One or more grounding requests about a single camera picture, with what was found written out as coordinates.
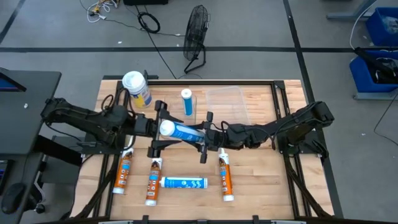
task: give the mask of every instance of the blue and white tube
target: blue and white tube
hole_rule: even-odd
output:
[[[205,133],[169,120],[162,121],[160,133],[163,136],[170,136],[186,141],[203,142],[205,140]]]
[[[191,116],[193,114],[192,91],[190,89],[182,90],[181,97],[185,115]]]
[[[200,177],[162,177],[160,185],[165,188],[207,188],[207,178]]]

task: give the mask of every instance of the black desk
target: black desk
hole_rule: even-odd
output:
[[[44,153],[32,152],[42,127],[42,112],[47,98],[54,96],[60,72],[2,71],[27,88],[26,92],[0,92],[0,159],[12,159],[7,188],[18,182],[26,186],[20,207],[10,215],[0,211],[1,223],[19,223]]]

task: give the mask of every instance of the orange label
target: orange label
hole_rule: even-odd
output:
[[[157,192],[159,189],[159,181],[160,181],[159,179],[160,179],[160,164],[158,162],[153,162],[150,167],[150,173],[149,173],[147,199],[149,200],[157,199]]]
[[[229,172],[229,164],[220,158],[220,176],[221,176],[221,189],[223,195],[232,195],[232,181],[231,174]]]
[[[118,175],[116,176],[116,181],[114,187],[124,188],[127,184],[127,176],[129,175],[130,163],[131,163],[132,153],[127,153],[119,164]]]

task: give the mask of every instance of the gray floor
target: gray floor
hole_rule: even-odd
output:
[[[85,7],[95,2],[82,1]],[[325,14],[354,9],[360,0],[289,2],[302,47],[349,47],[353,23],[328,21]],[[190,11],[197,4],[205,5],[211,13],[207,46],[294,46],[282,0],[170,0],[166,6],[148,6],[148,10],[159,19],[163,32],[183,34]],[[0,2],[0,29],[16,5],[15,0]],[[379,0],[377,6],[398,7],[398,2]],[[138,26],[137,19],[124,6],[112,9],[107,16]],[[356,30],[354,46],[372,46],[363,22]],[[154,41],[161,47],[183,44],[181,37],[154,36]],[[26,0],[0,44],[0,47],[151,46],[145,32],[113,22],[89,24],[78,0]],[[181,52],[162,52],[162,55],[176,76],[183,74],[187,61]],[[352,99],[356,88],[349,63],[354,57],[349,53],[304,54],[315,98],[325,101],[336,118],[333,125],[325,129],[325,137],[341,206],[345,218],[398,222],[395,212],[398,148],[373,133],[388,102]],[[0,67],[60,71],[63,76],[55,96],[87,108],[94,108],[103,75],[146,69],[160,78],[172,78],[156,52],[0,53]],[[302,78],[296,54],[288,52],[208,52],[207,64],[195,73],[203,78]],[[397,111],[394,104],[378,128],[380,133],[396,141]],[[57,127],[83,135],[67,125]],[[50,137],[55,133],[43,128],[42,134]],[[56,220],[70,208],[71,186],[46,185],[45,190],[49,195],[47,216],[25,213],[23,223]]]

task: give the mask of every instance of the white cable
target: white cable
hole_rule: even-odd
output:
[[[117,6],[117,4],[116,4],[115,1],[112,0],[112,2],[113,2],[113,4],[111,4],[111,3],[109,3],[109,2],[102,2],[102,3],[101,3],[101,6],[100,6],[99,8],[103,8],[103,9],[105,10],[105,12],[110,12],[110,11],[111,11],[111,8],[110,8],[109,6]],[[97,4],[98,4],[98,2],[92,4],[92,5],[87,9],[87,21],[90,22],[90,23],[98,22],[98,21],[100,21],[100,20],[102,19],[102,17],[104,17],[104,16],[102,16],[101,14],[98,13],[98,14],[96,14],[96,15],[99,16],[98,19],[93,20],[93,21],[90,20],[90,17],[91,17],[91,16],[90,16],[90,13],[92,13],[92,12],[90,11],[90,9],[91,9],[92,7],[94,7],[94,6],[96,6]]]
[[[353,39],[353,34],[354,34],[354,29],[355,29],[355,26],[356,26],[356,24],[358,23],[358,21],[359,21],[359,19],[374,5],[374,3],[372,3],[367,9],[365,9],[362,13],[361,13],[361,15],[359,15],[359,17],[356,19],[356,21],[355,21],[355,23],[354,23],[354,26],[353,26],[353,29],[351,30],[351,36],[349,37],[349,45],[351,46],[351,48],[353,49],[353,50],[355,50],[355,48],[353,47],[353,44],[352,44],[352,39]]]

